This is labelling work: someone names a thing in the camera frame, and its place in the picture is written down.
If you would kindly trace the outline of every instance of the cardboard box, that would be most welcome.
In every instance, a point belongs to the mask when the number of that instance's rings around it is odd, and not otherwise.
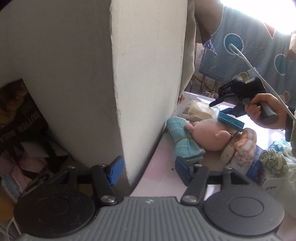
[[[286,178],[272,174],[268,167],[263,167],[258,177],[258,184],[271,195],[276,195],[282,188]]]
[[[259,156],[263,151],[262,148],[256,145],[256,152],[252,163],[243,165],[236,160],[235,155],[231,158],[230,164],[228,167],[232,167],[233,169],[237,170],[239,173],[245,175],[246,177],[250,178],[252,181],[256,181],[262,169],[262,162],[259,161]]]

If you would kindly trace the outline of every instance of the green crocheted item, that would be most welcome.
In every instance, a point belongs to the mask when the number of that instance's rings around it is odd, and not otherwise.
[[[296,126],[294,121],[293,121],[293,129],[291,134],[291,147],[292,147],[292,155],[296,157]]]
[[[259,160],[264,166],[268,167],[273,174],[277,175],[277,177],[283,177],[289,170],[284,155],[280,151],[277,153],[273,148],[264,150]]]

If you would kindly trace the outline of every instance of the blue towel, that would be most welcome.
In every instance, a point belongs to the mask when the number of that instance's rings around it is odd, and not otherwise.
[[[195,142],[185,125],[186,120],[181,117],[171,117],[167,120],[167,127],[176,143],[175,156],[183,157],[190,164],[200,162],[205,150]]]

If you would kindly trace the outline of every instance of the sleeve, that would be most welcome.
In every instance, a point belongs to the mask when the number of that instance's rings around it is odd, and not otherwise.
[[[296,157],[296,125],[293,120],[291,120],[291,121],[292,121],[292,132],[291,132],[291,139],[290,140],[291,140],[291,147],[292,147],[292,155],[294,157]]]
[[[295,112],[295,107],[289,107],[289,110],[292,113],[294,113]],[[287,114],[287,119],[286,119],[285,131],[286,131],[286,134],[285,134],[286,141],[290,142],[291,141],[292,131],[293,131],[293,120],[288,114]]]

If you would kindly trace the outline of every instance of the pink cloth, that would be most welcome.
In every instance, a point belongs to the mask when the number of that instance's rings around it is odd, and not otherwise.
[[[19,165],[24,170],[39,173],[42,169],[45,168],[47,163],[44,158],[30,158],[26,153],[24,153],[24,155],[19,160]],[[14,166],[11,176],[20,187],[21,193],[32,181],[32,179],[24,176],[18,165]]]
[[[8,175],[13,167],[15,162],[12,157],[9,155],[8,151],[4,151],[0,154],[0,177]]]

